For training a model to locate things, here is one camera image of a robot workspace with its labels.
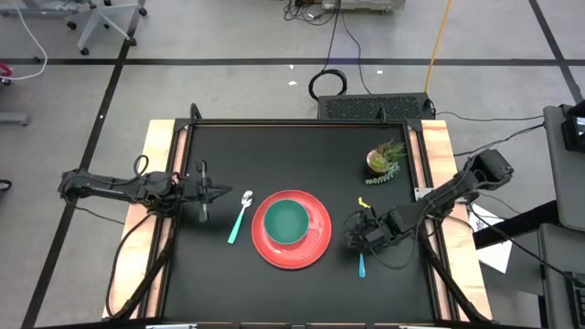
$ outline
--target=teal spoon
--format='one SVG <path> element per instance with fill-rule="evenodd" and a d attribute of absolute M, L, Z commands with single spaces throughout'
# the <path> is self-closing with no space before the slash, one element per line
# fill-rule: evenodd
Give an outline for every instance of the teal spoon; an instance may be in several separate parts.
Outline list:
<path fill-rule="evenodd" d="M 252 204 L 254 200 L 252 191 L 246 191 L 244 196 L 241 198 L 241 211 L 239 212 L 238 220 L 236 220 L 236 224 L 234 224 L 234 228 L 231 229 L 231 234 L 229 234 L 228 243 L 234 244 L 236 237 L 238 236 L 239 226 L 241 225 L 241 219 L 244 217 L 244 210 Z"/>
<path fill-rule="evenodd" d="M 366 278 L 366 266 L 364 266 L 364 254 L 359 253 L 359 277 Z"/>

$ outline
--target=concrete floor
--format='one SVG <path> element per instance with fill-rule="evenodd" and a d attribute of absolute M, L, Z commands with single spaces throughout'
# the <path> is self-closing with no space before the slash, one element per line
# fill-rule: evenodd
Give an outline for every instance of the concrete floor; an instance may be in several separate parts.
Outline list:
<path fill-rule="evenodd" d="M 580 0 L 538 0 L 565 58 L 585 58 L 585 37 L 579 24 Z M 360 42 L 364 58 L 429 58 L 446 0 L 409 0 L 389 16 L 346 13 L 346 22 Z M 282 20 L 282 1 L 148 0 L 149 16 L 136 30 L 138 46 L 128 58 L 324 58 L 332 24 L 311 27 Z M 128 27 L 132 12 L 114 20 Z M 82 58 L 75 48 L 80 28 L 69 31 L 58 19 L 28 17 L 27 22 L 50 58 Z M 20 21 L 0 17 L 0 58 L 40 56 Z M 89 58 L 117 58 L 122 38 L 98 29 Z M 334 58 L 355 58 L 356 45 L 338 27 Z M 453 4 L 439 58 L 554 59 L 528 0 L 468 0 Z M 38 66 L 14 66 L 17 76 Z M 131 175 L 152 119 L 186 117 L 196 102 L 206 118 L 314 118 L 317 104 L 306 85 L 321 65 L 164 66 L 126 65 L 90 170 Z M 348 94 L 362 94 L 357 67 L 339 66 L 349 81 Z M 27 111 L 26 128 L 0 126 L 0 177 L 14 181 L 0 196 L 0 324 L 20 327 L 63 212 L 56 192 L 60 174 L 79 165 L 101 106 L 113 66 L 49 65 L 36 79 L 0 88 L 3 111 Z M 426 66 L 363 67 L 372 92 L 422 91 Z M 570 68 L 585 88 L 585 68 Z M 335 79 L 323 78 L 317 94 L 338 91 Z M 439 66 L 430 95 L 438 111 L 467 117 L 539 115 L 547 105 L 574 103 L 555 66 Z M 471 150 L 504 138 L 535 122 L 447 121 L 454 151 Z M 498 147 L 516 174 L 498 196 L 520 211 L 555 197 L 544 130 L 518 136 Z M 506 207 L 481 197 L 479 205 L 500 216 Z M 101 199 L 82 205 L 123 220 L 127 206 Z M 113 252 L 122 227 L 75 212 L 37 325 L 99 321 Z M 510 324 L 534 324 L 531 315 L 496 306 L 502 298 L 525 310 L 525 297 L 499 288 L 489 291 L 495 318 Z"/>

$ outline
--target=chair wheel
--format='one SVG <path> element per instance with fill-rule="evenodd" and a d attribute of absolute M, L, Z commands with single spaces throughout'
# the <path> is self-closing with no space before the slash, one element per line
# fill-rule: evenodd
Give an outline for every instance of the chair wheel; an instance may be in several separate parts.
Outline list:
<path fill-rule="evenodd" d="M 12 187 L 12 182 L 5 179 L 0 179 L 0 191 L 7 191 Z"/>

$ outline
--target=wooden table frame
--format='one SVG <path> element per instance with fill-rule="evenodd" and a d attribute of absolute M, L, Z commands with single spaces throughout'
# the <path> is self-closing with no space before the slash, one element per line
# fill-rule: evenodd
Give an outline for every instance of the wooden table frame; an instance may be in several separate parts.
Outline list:
<path fill-rule="evenodd" d="M 166 171 L 169 169 L 175 172 L 181 171 L 187 130 L 180 130 L 175 138 L 175 144 L 172 145 L 175 126 L 175 120 L 150 121 L 143 149 L 143 154 L 146 154 L 150 159 L 148 171 Z M 429 164 L 428 169 L 430 172 L 427 175 L 431 176 L 433 186 L 440 186 L 452 179 L 452 176 L 457 172 L 447 125 L 444 121 L 422 121 L 421 130 L 422 141 L 424 142 L 424 147 L 422 148 L 420 148 L 417 133 L 414 130 L 409 132 L 418 184 L 421 187 L 427 185 L 425 183 L 423 161 L 419 151 L 419 149 L 426 149 L 426 154 L 423 154 L 422 158 L 426 155 Z M 463 205 L 456 205 L 451 215 L 461 220 L 468 219 Z M 133 228 L 144 216 L 146 216 L 144 207 L 130 205 L 122 235 Z M 144 277 L 149 259 L 154 256 L 151 255 L 150 250 L 157 248 L 158 252 L 160 252 L 163 248 L 170 228 L 170 218 L 161 218 L 161 220 L 162 222 L 157 224 L 156 218 L 147 219 L 126 240 L 118 259 L 117 271 L 109 296 L 113 312 L 123 306 Z M 433 230 L 430 222 L 427 223 L 427 226 L 429 231 Z M 458 222 L 456 219 L 447 218 L 442 223 L 442 235 L 452 277 L 475 308 L 483 316 L 492 318 L 485 292 L 484 279 L 473 243 L 472 230 L 469 226 Z M 438 238 L 437 235 L 432 237 L 431 245 L 438 251 L 436 238 Z M 441 310 L 440 316 L 444 320 L 451 320 L 452 308 L 450 307 L 448 294 L 444 283 L 436 272 L 434 272 L 434 280 Z M 161 286 L 162 272 L 159 272 L 147 295 L 146 309 L 137 310 L 134 312 L 133 317 L 138 316 L 139 311 L 140 315 L 145 317 L 157 315 L 157 306 L 161 302 L 159 299 Z M 461 310 L 459 310 L 458 314 L 462 320 L 466 320 Z"/>

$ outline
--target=yellow object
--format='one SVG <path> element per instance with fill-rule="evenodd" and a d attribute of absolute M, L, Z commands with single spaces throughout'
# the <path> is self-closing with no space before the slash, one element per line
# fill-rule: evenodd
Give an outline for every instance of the yellow object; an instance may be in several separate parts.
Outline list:
<path fill-rule="evenodd" d="M 361 197 L 361 196 L 360 196 L 360 197 L 357 199 L 357 203 L 359 203 L 359 205 L 360 205 L 361 207 L 370 207 L 370 206 L 369 206 L 369 205 L 368 205 L 366 202 L 364 202 L 364 201 L 362 200 L 362 197 Z"/>
<path fill-rule="evenodd" d="M 447 18 L 449 17 L 449 11 L 451 10 L 451 4 L 453 0 L 449 0 L 447 2 L 447 9 L 445 9 L 445 14 L 442 16 L 441 28 L 439 29 L 439 35 L 437 36 L 437 41 L 435 41 L 435 48 L 432 50 L 431 56 L 431 64 L 429 64 L 429 70 L 427 71 L 427 80 L 424 83 L 424 92 L 429 93 L 429 85 L 431 84 L 431 74 L 432 74 L 432 64 L 435 62 L 435 56 L 437 55 L 437 50 L 439 49 L 439 45 L 441 44 L 442 40 L 442 32 L 447 25 Z"/>

